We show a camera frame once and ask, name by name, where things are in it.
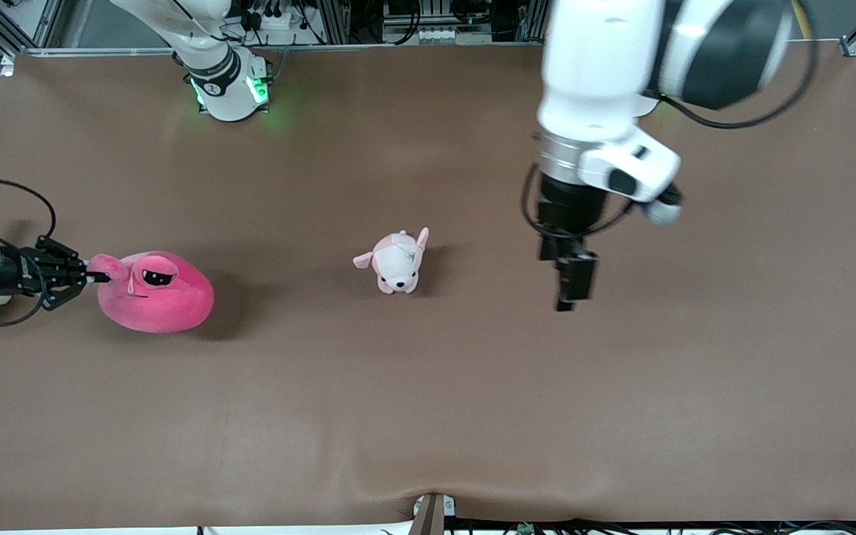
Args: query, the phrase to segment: pink stuffed animal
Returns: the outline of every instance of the pink stuffed animal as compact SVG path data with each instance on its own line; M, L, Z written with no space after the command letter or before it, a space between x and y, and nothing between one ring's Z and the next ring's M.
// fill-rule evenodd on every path
M152 251L118 260L99 254L88 271L107 273L99 285L101 311L133 331L162 334L200 325L213 308L210 281L187 260Z
M428 244L428 228L422 228L418 240L405 233L389 234L381 239L370 253L354 257L356 268L372 265L378 275L378 289L384 294L404 291L410 294L418 285L418 268Z

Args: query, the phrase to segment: black cable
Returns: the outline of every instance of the black cable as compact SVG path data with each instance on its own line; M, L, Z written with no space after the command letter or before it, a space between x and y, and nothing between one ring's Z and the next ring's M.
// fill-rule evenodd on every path
M0 326L18 325L21 322L27 321L28 318L33 317L35 315L35 312L41 311L43 305L45 304L45 289L47 289L48 286L45 284L45 275L42 273L41 268L38 267L38 264L35 263L35 259L30 254L27 254L23 250L20 250L20 248L13 246L13 244L11 244L9 241L4 240L3 238L0 238L0 244L9 247L11 250L14 250L15 253L18 253L21 257L25 258L28 264L33 265L35 267L35 272L38 274L38 282L39 284L41 284L41 291L38 294L38 301L35 302L35 305L33 308L31 308L31 311L28 311L26 315L22 316L17 320L9 322L0 322Z
M853 528L851 525L842 524L842 522L830 522L830 521L822 521L822 522L811 522L811 524L805 524L800 526L799 528L792 528L789 531L783 531L782 534L788 535L791 533L796 533L798 531L805 531L806 529L815 529L815 528L826 528L830 529L830 531L843 531L846 533L850 533L851 535L856 535L856 528Z
M45 237L50 238L51 234L55 231L55 226L58 224L58 215L55 213L55 207L51 206L51 203L48 202L48 199L45 199L45 196L41 193L35 192L31 187L23 186L20 183L13 182L11 180L3 180L0 179L0 186L9 186L15 187L15 189L23 190L23 192L30 193L31 195L38 198L39 201L42 201L42 204L45 205L48 209L48 217L51 218L50 224L48 224L48 232L45 233Z
M240 43L241 45L244 44L244 40L245 40L245 38L247 38L245 35L243 37L240 37L240 35L238 35L237 33L231 33L231 34L227 35L227 28L229 26L230 26L229 24L224 24L223 26L220 27L221 33L224 34L223 40L224 41L234 41L234 43Z
M320 45L326 45L327 43L325 39L322 39L322 37L320 37L320 35L316 33L316 31L312 27L312 21L310 21L309 18L306 17L306 6L302 3L302 0L293 0L293 4L294 6L296 6L296 9L299 10L299 16L302 17L302 21L305 22L306 27L308 27L309 31L312 32L312 35L316 38L316 41L318 41Z
M659 100L665 102L673 108L676 108L677 111L679 111L686 117L692 119L693 121L696 121L700 125L709 126L709 128L711 129L724 129L725 131L733 131L734 129L748 129L751 128L751 126L762 125L791 109L792 106L797 104L798 101L805 97L806 92L808 92L808 88L811 87L811 82L818 71L818 50L821 47L818 40L815 39L814 23L812 22L811 13L809 13L808 10L808 2L806 2L806 0L795 0L795 3L798 4L798 9L800 9L805 14L805 20L808 21L808 33L811 34L811 52L809 52L808 68L806 68L805 70L805 76L801 79L801 82L798 85L798 89L795 89L795 92L791 94L791 96L789 96L788 100L782 103L782 105L778 106L778 108L772 109L772 111L765 113L765 115L761 115L757 118L750 119L748 121L740 121L737 123L720 123L702 117L701 115L692 111L692 109L689 109L686 106L680 104L679 102L676 102L675 99L669 97L669 95L660 94Z
M451 2L451 14L455 15L455 18L463 24L484 24L490 21L490 13L481 14L478 17L473 17L467 13L467 11L462 11L461 6L466 4L465 0L452 0Z
M622 221L629 213L632 212L633 207L636 206L636 203L633 201L626 201L623 203L623 206L619 210L619 213L616 213L615 216L612 216L606 223L601 224L598 227L588 228L584 230L583 233L555 233L553 230L547 230L534 221L534 217L531 215L530 211L530 199L531 199L531 189L533 189L534 185L534 176L536 175L538 166L536 163L533 163L529 172L527 172L527 178L524 180L524 189L521 190L520 193L520 213L524 216L524 221L530 225L531 228L537 231L538 234L547 238L554 238L557 240L569 240L569 239L580 239L585 238L587 236L592 236L594 234L602 233L604 230L608 230L610 227ZM612 525L614 528L620 529L619 526ZM605 532L603 529L597 529L604 535L611 535ZM621 533L626 533L627 535L635 535L635 533L628 531L621 531Z
M609 522L598 522L594 520L574 520L569 522L570 525L580 525L585 526L588 531L599 531L603 533L603 535L612 535L612 533L619 533L621 535L638 535L638 533L634 531L630 531L627 528L623 528L622 525L609 524Z
M225 35L223 37L217 37L213 33L210 33L209 31L207 31L207 29L204 27L204 25L202 25L200 23L200 21L198 21L196 18L194 18L194 16L190 14L190 11L188 11L187 8L184 7L184 5L180 3L180 0L170 0L170 1L173 2L174 4L177 4L177 7L179 7L180 10L184 12L184 15L187 15L187 18L190 19L190 21L192 23L197 25L197 27L199 27L201 30L203 30L204 33L206 33L207 35L210 35L211 39L216 39L217 41L231 41L232 40L232 39L226 37Z
M401 39L394 43L386 43L380 39L380 37L375 33L375 29L372 27L372 22L369 20L369 13L372 10L372 6L376 4L376 1L377 0L368 0L366 2L366 9L363 11L363 20L366 22L366 29L368 30L369 35L371 35L373 41L383 45L404 45L409 39L415 36L415 33L418 31L418 26L421 26L421 3L419 0L413 0L412 2L415 10L412 11L411 20L408 23L408 30L405 30L405 34L402 35Z

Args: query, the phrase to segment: white cylinder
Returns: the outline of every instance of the white cylinder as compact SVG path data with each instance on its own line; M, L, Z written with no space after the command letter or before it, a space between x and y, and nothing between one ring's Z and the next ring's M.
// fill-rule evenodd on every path
M592 142L635 125L636 94L649 84L663 6L663 0L557 0L537 112L546 131Z

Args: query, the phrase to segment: plush toy face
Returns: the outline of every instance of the plush toy face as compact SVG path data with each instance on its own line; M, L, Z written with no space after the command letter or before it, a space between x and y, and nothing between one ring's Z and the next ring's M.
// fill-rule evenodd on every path
M422 251L413 244L394 244L377 251L372 259L380 281L392 291L407 291L418 281Z
M213 308L210 281L176 254L152 251L122 260L99 254L88 270L108 274L111 281L98 285L98 305L134 331L186 331L204 322Z

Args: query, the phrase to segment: plush toy ear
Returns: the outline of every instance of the plush toy ear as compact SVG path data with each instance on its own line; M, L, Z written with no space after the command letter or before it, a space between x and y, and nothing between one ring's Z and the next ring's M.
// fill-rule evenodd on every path
M428 245L428 227L422 228L421 234L418 234L418 240L415 246L423 250Z
M88 271L107 273L112 280L125 279L130 270L120 260L109 254L99 254L88 262Z
M352 259L352 263L356 265L356 268L364 270L364 268L367 268L368 265L372 263L372 256L373 253L369 251L369 253L354 257Z

